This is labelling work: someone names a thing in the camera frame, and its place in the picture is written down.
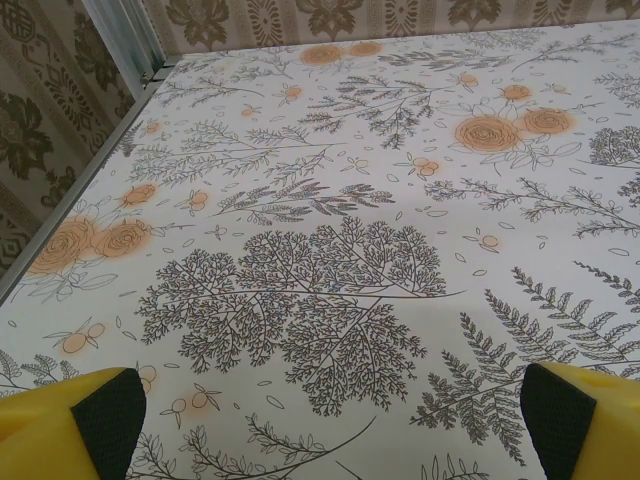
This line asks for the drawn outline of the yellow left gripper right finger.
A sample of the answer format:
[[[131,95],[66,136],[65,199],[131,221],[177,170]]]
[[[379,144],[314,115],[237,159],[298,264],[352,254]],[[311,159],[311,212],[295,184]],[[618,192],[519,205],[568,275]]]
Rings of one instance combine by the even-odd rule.
[[[640,480],[640,381],[533,363],[520,405],[547,480]]]

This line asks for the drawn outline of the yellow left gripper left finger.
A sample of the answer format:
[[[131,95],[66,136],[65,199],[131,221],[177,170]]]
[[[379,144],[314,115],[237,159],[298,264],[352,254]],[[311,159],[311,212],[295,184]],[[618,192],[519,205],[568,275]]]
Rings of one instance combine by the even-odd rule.
[[[146,416],[133,368],[0,399],[0,480],[125,480]]]

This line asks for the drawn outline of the floral patterned table cover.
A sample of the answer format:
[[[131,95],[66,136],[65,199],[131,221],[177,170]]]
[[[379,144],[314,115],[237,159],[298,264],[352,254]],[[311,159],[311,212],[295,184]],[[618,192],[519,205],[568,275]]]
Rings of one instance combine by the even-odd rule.
[[[640,380],[640,18],[187,55],[0,306],[126,480],[543,480],[536,361]]]

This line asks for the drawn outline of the aluminium table side rail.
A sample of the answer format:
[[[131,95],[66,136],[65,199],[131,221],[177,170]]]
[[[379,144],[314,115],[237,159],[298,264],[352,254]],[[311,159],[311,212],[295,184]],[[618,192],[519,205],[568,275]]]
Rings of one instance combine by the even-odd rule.
[[[180,56],[170,57],[146,83],[140,98],[134,103],[120,124],[114,129],[112,134],[98,150],[96,155],[80,174],[76,182],[70,187],[51,215],[36,231],[8,272],[2,279],[0,279],[0,306],[7,301],[7,298],[16,288],[17,283],[24,276],[36,256],[44,248],[46,242],[53,235],[60,223],[66,218],[67,214],[82,196],[84,191],[88,188],[96,174],[107,162],[109,156],[115,151],[118,142],[124,138],[125,134],[132,127],[134,121],[141,115],[142,110],[149,103],[156,90],[166,80],[175,67],[176,62],[180,59]]]

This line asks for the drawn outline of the aluminium frame corner post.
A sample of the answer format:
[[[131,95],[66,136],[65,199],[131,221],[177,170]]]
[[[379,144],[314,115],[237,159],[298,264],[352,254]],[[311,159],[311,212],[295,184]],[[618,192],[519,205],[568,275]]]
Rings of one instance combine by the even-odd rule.
[[[81,0],[126,86],[139,98],[166,55],[143,0]]]

